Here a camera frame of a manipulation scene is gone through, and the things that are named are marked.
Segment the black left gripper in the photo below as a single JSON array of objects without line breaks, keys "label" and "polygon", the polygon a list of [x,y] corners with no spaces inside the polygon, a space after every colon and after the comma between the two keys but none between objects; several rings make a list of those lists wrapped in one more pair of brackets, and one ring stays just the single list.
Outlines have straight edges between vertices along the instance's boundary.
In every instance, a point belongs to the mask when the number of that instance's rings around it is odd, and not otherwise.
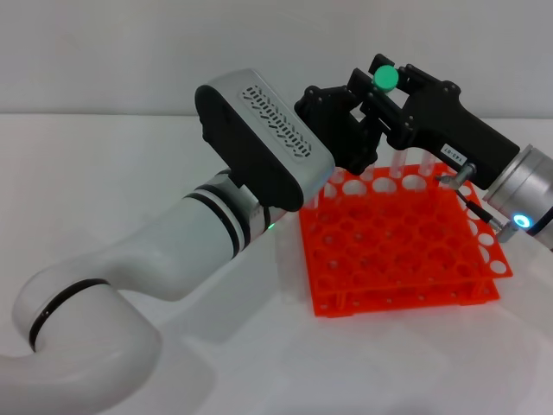
[{"label": "black left gripper", "polygon": [[325,145],[337,167],[361,175],[378,159],[382,124],[365,102],[367,84],[309,86],[294,104],[303,123]]}]

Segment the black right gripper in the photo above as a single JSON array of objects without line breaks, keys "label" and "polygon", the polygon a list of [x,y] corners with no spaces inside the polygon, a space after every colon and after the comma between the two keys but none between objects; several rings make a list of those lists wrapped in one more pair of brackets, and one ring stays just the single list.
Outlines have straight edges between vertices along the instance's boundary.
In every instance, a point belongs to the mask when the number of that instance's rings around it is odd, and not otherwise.
[{"label": "black right gripper", "polygon": [[[470,181],[489,188],[520,152],[520,147],[469,112],[460,102],[461,89],[407,64],[396,67],[376,54],[369,71],[355,68],[347,85],[367,84],[365,102],[375,111],[382,133],[396,150],[426,150],[459,171],[475,167]],[[389,96],[408,94],[403,106]]]}]

